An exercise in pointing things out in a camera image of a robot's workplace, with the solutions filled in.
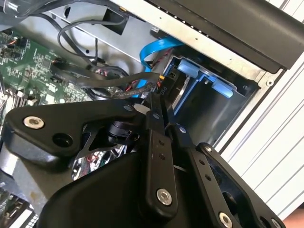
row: hole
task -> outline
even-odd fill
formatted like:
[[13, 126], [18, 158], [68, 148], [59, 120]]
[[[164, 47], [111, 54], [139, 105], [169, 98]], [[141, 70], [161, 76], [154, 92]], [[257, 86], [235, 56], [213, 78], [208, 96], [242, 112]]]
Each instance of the hole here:
[[169, 199], [169, 197], [168, 197], [168, 195], [166, 194], [166, 193], [161, 193], [161, 197], [164, 199], [164, 200], [168, 200]]
[[263, 225], [266, 227], [266, 228], [271, 228], [271, 225], [270, 223], [266, 220], [266, 218], [264, 217], [260, 217], [260, 220], [262, 221]]
[[211, 181], [211, 177], [209, 175], [206, 174], [205, 177], [207, 180]]
[[227, 217], [223, 218], [224, 222], [229, 223], [229, 219]]
[[[107, 9], [105, 14], [104, 14], [104, 21], [108, 21], [108, 22], [121, 22], [124, 18], [122, 16], [120, 16], [119, 14], [113, 12], [110, 9]], [[127, 21], [125, 21], [122, 24], [119, 25], [104, 25], [105, 27], [107, 27], [108, 29], [110, 29], [111, 31], [117, 33], [118, 35], [122, 35], [124, 28], [127, 24]]]
[[231, 214], [234, 216], [238, 212], [238, 205], [237, 202], [234, 200], [231, 194], [228, 192], [223, 192], [223, 197], [227, 203], [227, 206], [231, 212]]
[[57, 133], [53, 136], [53, 142], [59, 147], [69, 147], [73, 144], [73, 139], [68, 134]]
[[68, 15], [70, 14], [70, 11], [71, 11], [71, 7], [67, 7], [65, 12], [63, 13], [66, 19], [68, 18]]
[[165, 160], [166, 159], [166, 156], [165, 155], [163, 155], [162, 153], [160, 153], [160, 159], [162, 159], [162, 160]]

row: screw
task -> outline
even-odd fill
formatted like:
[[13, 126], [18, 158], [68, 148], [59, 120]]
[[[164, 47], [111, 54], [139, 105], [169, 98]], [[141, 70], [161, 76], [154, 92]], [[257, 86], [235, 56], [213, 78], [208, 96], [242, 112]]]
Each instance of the screw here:
[[43, 128], [44, 122], [42, 119], [36, 116], [28, 116], [23, 120], [23, 124], [31, 129]]
[[232, 221], [225, 213], [221, 212], [219, 214], [219, 220], [223, 223], [223, 225], [227, 228], [232, 228]]
[[165, 206], [169, 206], [172, 204], [172, 196], [166, 189], [158, 189], [156, 192], [156, 196], [159, 202], [161, 202]]
[[272, 218], [271, 221], [273, 222], [276, 228], [281, 228], [280, 224], [274, 218]]
[[274, 84], [274, 82], [272, 80], [268, 80], [266, 82], [266, 86], [272, 86]]
[[157, 115], [157, 114], [153, 114], [153, 116], [154, 116], [155, 119], [158, 119], [158, 120], [160, 119], [160, 116]]
[[212, 152], [212, 149], [209, 146], [204, 146], [204, 148], [207, 152], [209, 152], [209, 153]]
[[183, 127], [180, 127], [180, 131], [181, 131], [182, 133], [186, 133], [186, 130], [185, 130], [185, 128], [183, 128]]
[[129, 112], [132, 111], [132, 108], [131, 108], [130, 106], [128, 106], [128, 105], [125, 105], [123, 108], [124, 108], [125, 110], [129, 111]]

